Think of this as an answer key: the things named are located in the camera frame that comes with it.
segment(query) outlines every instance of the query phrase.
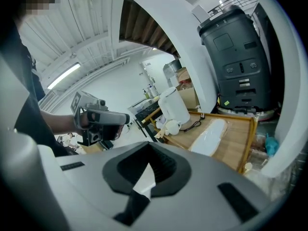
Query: hand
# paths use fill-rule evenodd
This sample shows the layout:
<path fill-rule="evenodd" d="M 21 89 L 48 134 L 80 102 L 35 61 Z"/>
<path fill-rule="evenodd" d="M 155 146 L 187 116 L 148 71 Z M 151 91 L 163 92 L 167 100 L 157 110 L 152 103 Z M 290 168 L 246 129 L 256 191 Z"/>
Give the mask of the hand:
<path fill-rule="evenodd" d="M 86 128 L 86 127 L 89 126 L 89 120 L 88 120 L 88 117 L 87 117 L 87 112 L 84 112 L 80 115 L 80 123 L 81 123 L 82 128 Z M 77 128 L 75 132 L 77 134 L 79 134 L 80 136 L 82 136 L 82 129 Z"/>
<path fill-rule="evenodd" d="M 124 125 L 120 125 L 120 126 L 119 126 L 119 129 L 118 129 L 118 131 L 116 132 L 115 140 L 117 140 L 117 139 L 120 137 L 120 135 L 121 135 L 121 133 L 122 133 L 122 130 L 123 130 L 123 127 L 124 127 Z"/>

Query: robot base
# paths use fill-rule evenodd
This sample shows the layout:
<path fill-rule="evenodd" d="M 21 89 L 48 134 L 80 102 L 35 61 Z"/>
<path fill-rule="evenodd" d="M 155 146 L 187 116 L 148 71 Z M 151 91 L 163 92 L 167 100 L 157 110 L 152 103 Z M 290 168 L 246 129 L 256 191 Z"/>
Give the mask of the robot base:
<path fill-rule="evenodd" d="M 239 112 L 239 111 L 234 111 L 234 110 L 228 110 L 228 109 L 224 109 L 221 107 L 217 107 L 218 109 L 218 113 L 221 115 L 228 115 L 228 116 L 241 116 L 241 117 L 255 117 L 255 116 L 259 116 L 259 121 L 264 121 L 264 120 L 268 120 L 271 119 L 274 114 L 275 111 L 274 110 L 269 110 L 269 111 L 262 111 L 262 112 L 256 112 L 251 113 L 248 112 L 247 114 L 245 114 L 244 112 Z"/>

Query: label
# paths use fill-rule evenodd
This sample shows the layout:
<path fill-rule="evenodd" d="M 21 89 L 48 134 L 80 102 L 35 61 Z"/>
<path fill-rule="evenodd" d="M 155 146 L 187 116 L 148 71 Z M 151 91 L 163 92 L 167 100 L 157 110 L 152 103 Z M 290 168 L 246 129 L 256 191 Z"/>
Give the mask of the label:
<path fill-rule="evenodd" d="M 250 83 L 246 83 L 246 84 L 240 84 L 240 87 L 249 87 Z"/>
<path fill-rule="evenodd" d="M 249 81 L 249 79 L 240 79 L 240 80 L 239 80 L 240 83 L 242 83 L 242 82 L 248 82 L 248 81 Z"/>

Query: fluorescent light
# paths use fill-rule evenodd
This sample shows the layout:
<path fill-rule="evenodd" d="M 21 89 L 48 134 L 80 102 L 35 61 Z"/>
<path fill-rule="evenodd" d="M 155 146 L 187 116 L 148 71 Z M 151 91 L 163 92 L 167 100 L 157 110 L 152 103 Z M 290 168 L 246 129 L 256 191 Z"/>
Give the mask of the fluorescent light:
<path fill-rule="evenodd" d="M 79 63 L 74 64 L 73 66 L 71 66 L 69 69 L 67 69 L 63 74 L 61 74 L 59 77 L 56 78 L 56 80 L 54 80 L 48 87 L 47 89 L 52 89 L 55 87 L 55 85 L 57 85 L 61 80 L 63 80 L 66 76 L 68 76 L 69 74 L 71 74 L 72 72 L 74 72 L 76 69 L 78 69 L 80 67 Z"/>

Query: black shirt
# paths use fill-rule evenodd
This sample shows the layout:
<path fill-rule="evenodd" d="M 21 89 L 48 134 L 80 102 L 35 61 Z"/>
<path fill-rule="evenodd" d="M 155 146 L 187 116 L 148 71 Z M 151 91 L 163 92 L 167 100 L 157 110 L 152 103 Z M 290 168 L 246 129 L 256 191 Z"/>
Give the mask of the black shirt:
<path fill-rule="evenodd" d="M 65 148 L 56 141 L 41 115 L 38 101 L 45 93 L 39 77 L 32 73 L 32 68 L 36 68 L 35 61 L 27 47 L 22 44 L 14 21 L 10 18 L 3 22 L 6 25 L 0 32 L 0 51 L 12 72 L 29 91 L 29 97 L 19 114 L 15 128 L 18 132 L 31 136 L 37 144 L 51 147 L 55 156 L 68 155 Z"/>

